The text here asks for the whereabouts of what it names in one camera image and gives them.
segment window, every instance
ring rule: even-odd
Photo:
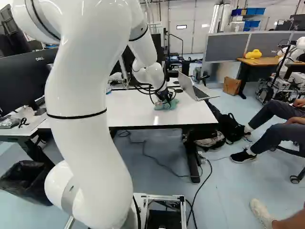
[[[186,25],[177,25],[177,26],[176,26],[176,29],[178,29],[178,30],[184,30],[184,29],[186,29]]]

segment trash can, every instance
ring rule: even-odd
[[[44,181],[49,171],[50,168],[42,162],[17,162],[0,177],[0,189],[29,202],[51,206],[44,191]]]

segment scissors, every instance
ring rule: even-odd
[[[26,123],[26,122],[27,122],[27,118],[22,118],[19,123],[18,128],[21,128],[23,125],[29,125],[29,123]]]

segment blue box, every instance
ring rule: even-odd
[[[265,13],[266,8],[257,8],[256,9],[256,14],[257,15],[263,15]]]
[[[251,21],[251,26],[250,27],[258,27],[260,22],[261,21]]]
[[[251,21],[245,21],[245,22],[244,22],[244,27],[245,27],[245,28],[251,27]]]
[[[256,15],[257,8],[247,8],[247,15]]]
[[[261,21],[244,21],[245,28],[258,27]]]
[[[235,10],[232,10],[231,16],[238,16],[238,15],[241,15],[241,14],[242,14],[242,10],[243,10],[243,9],[235,9]]]
[[[247,15],[263,15],[266,8],[247,8]]]

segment chair wheel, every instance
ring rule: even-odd
[[[297,176],[290,176],[290,181],[291,181],[291,183],[293,183],[293,184],[298,184],[298,183],[300,183],[300,180],[299,180],[299,178],[297,178]]]

